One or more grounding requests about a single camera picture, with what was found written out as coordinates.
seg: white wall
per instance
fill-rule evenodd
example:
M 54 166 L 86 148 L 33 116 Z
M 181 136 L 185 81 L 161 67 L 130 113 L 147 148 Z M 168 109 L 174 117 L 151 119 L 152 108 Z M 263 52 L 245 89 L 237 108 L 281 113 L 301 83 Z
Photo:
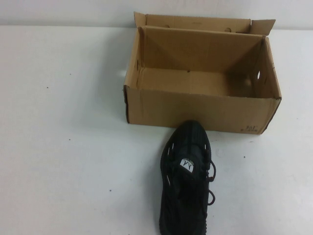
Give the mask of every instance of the white wall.
M 0 0 L 0 24 L 130 27 L 133 11 L 276 19 L 275 28 L 313 29 L 312 0 Z

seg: box lid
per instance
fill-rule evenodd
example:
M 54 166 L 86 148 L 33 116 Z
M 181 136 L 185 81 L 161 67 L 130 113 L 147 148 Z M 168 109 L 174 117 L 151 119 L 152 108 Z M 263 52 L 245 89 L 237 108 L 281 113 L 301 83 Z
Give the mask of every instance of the box lid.
M 268 36 L 276 20 L 227 19 L 187 16 L 149 15 L 134 12 L 137 27 L 145 25 Z

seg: shoe tongue label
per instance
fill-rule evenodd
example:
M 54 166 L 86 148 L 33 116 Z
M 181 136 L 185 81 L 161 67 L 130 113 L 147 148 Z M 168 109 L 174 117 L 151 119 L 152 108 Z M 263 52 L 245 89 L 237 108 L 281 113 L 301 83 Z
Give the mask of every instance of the shoe tongue label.
M 192 173 L 194 170 L 194 163 L 187 158 L 182 159 L 180 165 L 187 169 L 190 173 Z

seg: cardboard box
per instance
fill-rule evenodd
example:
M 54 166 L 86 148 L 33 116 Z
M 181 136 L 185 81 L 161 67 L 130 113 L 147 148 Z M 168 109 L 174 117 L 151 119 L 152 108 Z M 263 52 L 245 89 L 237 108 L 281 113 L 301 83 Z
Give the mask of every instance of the cardboard box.
M 134 13 L 128 123 L 261 134 L 280 101 L 269 35 L 275 20 Z

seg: shoe upper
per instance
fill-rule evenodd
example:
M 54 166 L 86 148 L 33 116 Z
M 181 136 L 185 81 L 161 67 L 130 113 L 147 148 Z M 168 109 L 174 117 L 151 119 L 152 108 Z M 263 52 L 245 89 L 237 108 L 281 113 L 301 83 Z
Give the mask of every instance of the shoe upper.
M 171 234 L 205 234 L 209 182 L 215 177 L 215 171 L 208 176 L 211 163 L 203 127 L 196 121 L 183 123 L 167 142 L 161 160 L 161 213 Z

